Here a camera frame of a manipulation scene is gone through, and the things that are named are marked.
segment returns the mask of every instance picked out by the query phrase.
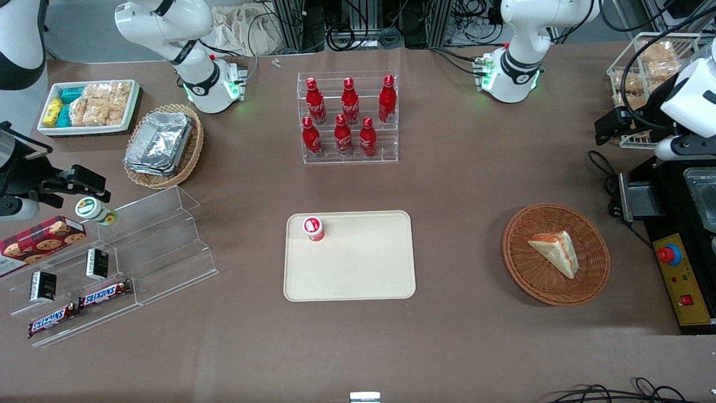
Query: coca-cola logo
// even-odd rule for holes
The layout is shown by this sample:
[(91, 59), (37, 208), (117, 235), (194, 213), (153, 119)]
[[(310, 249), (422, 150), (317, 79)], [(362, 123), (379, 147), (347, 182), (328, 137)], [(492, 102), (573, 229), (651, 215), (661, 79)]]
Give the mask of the coca-cola logo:
[(355, 105), (346, 105), (346, 103), (343, 103), (343, 110), (346, 112), (358, 112), (358, 103)]

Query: brown wicker basket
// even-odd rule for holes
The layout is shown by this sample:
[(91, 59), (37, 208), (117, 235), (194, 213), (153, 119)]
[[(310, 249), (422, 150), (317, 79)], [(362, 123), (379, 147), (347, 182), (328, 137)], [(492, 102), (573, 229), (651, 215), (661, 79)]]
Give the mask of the brown wicker basket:
[[(570, 280), (527, 243), (544, 232), (569, 233), (579, 260)], [(529, 295), (549, 305), (581, 305), (595, 298), (609, 278), (609, 251), (595, 226), (583, 215), (558, 204), (534, 204), (507, 224), (502, 239), (505, 263)]]
[[(199, 161), (199, 155), (201, 154), (201, 148), (204, 145), (204, 130), (201, 127), (201, 122), (199, 121), (199, 117), (196, 115), (196, 113), (184, 105), (172, 104), (160, 106), (159, 108), (154, 109), (152, 112), (181, 112), (191, 116), (191, 118), (194, 120), (194, 124), (191, 128), (190, 138), (186, 144), (186, 148), (184, 150), (184, 155), (181, 158), (181, 162), (179, 163), (179, 172), (177, 174), (175, 174), (174, 176), (140, 174), (138, 172), (130, 170), (127, 166), (125, 166), (125, 171), (127, 172), (127, 175), (130, 177), (130, 179), (132, 179), (132, 182), (142, 186), (146, 186), (151, 189), (166, 189), (184, 182), (191, 174), (191, 171), (194, 170), (194, 167), (196, 167), (196, 163)], [(147, 118), (147, 116), (149, 116), (149, 113), (145, 115), (144, 118), (142, 118), (142, 120), (140, 120), (140, 122), (135, 126), (135, 129), (132, 132), (132, 137), (127, 144), (127, 148), (132, 145), (132, 142), (137, 135), (139, 127), (142, 125), (142, 123), (144, 123), (144, 120)]]

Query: blue snack package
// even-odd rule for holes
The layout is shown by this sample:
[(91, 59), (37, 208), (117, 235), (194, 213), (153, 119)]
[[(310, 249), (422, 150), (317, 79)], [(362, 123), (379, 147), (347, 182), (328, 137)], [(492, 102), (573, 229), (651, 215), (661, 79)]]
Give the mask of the blue snack package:
[(69, 105), (65, 105), (62, 107), (62, 109), (59, 112), (59, 116), (57, 116), (57, 124), (55, 125), (56, 128), (71, 128), (72, 127), (72, 121), (69, 119)]
[(82, 96), (82, 91), (84, 91), (83, 87), (65, 88), (59, 94), (59, 99), (62, 103), (71, 103)]

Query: tray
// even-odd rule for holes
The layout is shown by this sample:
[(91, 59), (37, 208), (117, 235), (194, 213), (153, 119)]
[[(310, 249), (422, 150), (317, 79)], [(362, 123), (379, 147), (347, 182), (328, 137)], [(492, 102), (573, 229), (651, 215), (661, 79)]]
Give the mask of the tray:
[[(311, 241), (306, 217), (323, 222)], [(386, 300), (415, 292), (410, 216), (401, 210), (295, 214), (286, 223), (284, 295), (292, 302)]]
[[(42, 124), (42, 116), (44, 116), (49, 107), (50, 101), (59, 94), (59, 91), (64, 88), (72, 87), (84, 87), (87, 84), (92, 83), (110, 83), (112, 81), (126, 81), (132, 83), (132, 89), (130, 90), (130, 97), (127, 100), (127, 106), (125, 107), (125, 114), (122, 117), (122, 123), (119, 125), (110, 126), (80, 126), (70, 128), (48, 128)], [(76, 81), (76, 82), (58, 82), (53, 84), (49, 90), (45, 104), (42, 107), (42, 114), (37, 121), (37, 131), (43, 133), (48, 137), (82, 137), (82, 136), (103, 136), (107, 133), (125, 132), (132, 122), (132, 118), (136, 112), (135, 106), (137, 105), (137, 99), (139, 98), (140, 86), (139, 83), (134, 80), (100, 80), (100, 81)]]

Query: wire basket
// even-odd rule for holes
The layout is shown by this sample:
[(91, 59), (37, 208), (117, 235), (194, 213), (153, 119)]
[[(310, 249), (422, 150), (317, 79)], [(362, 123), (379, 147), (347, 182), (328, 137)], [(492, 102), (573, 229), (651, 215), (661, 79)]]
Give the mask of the wire basket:
[[(611, 84), (611, 99), (614, 102), (614, 106), (622, 105), (620, 102), (618, 102), (618, 100), (621, 98), (621, 95), (619, 94), (621, 82), (617, 80), (617, 72), (620, 70), (624, 70), (624, 67), (627, 65), (629, 59), (632, 58), (634, 52), (641, 48), (642, 42), (654, 39), (654, 37), (659, 34), (659, 32), (640, 32), (635, 38), (632, 39), (632, 41), (624, 48), (624, 50), (621, 51), (619, 56), (609, 66), (609, 69), (606, 70), (606, 75), (609, 77), (609, 82)], [(676, 55), (677, 59), (681, 60), (691, 57), (694, 53), (698, 51), (698, 42), (700, 38), (700, 34), (677, 33), (668, 34), (663, 38), (663, 40), (668, 39), (673, 44), (674, 54)], [(649, 94), (651, 92), (650, 89), (653, 87), (653, 85), (644, 75), (644, 61), (642, 60), (641, 55), (637, 58), (637, 62), (632, 65), (632, 68), (630, 68), (629, 71), (639, 76), (639, 79), (642, 81), (642, 87), (644, 89), (644, 100), (649, 99)], [(646, 148), (653, 150), (654, 148), (656, 148), (657, 145), (656, 143), (653, 143), (651, 141), (649, 133), (649, 131), (644, 131), (638, 134), (622, 136), (619, 139), (619, 146), (622, 148)]]

